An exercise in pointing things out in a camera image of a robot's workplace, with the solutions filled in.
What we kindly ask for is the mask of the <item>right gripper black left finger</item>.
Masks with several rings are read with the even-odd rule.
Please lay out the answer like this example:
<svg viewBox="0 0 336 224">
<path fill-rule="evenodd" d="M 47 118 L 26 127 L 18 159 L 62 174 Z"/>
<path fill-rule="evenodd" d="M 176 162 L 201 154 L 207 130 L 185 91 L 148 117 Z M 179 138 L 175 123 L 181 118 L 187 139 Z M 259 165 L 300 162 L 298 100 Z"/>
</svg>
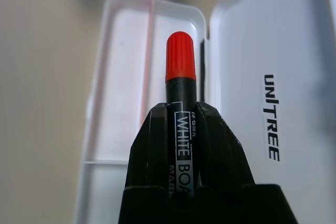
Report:
<svg viewBox="0 0 336 224">
<path fill-rule="evenodd" d="M 147 114 L 130 150 L 125 186 L 159 186 L 169 183 L 167 109 L 157 104 Z"/>
</svg>

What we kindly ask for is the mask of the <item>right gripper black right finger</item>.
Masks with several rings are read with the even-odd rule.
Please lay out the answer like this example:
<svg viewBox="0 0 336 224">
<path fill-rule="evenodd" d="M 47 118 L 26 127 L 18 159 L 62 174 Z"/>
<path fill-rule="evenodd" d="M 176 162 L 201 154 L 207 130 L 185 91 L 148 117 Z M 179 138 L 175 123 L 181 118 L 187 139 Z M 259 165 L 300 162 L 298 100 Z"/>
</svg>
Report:
<svg viewBox="0 0 336 224">
<path fill-rule="evenodd" d="M 255 183 L 243 147 L 213 106 L 197 103 L 197 137 L 202 184 L 243 187 Z"/>
</svg>

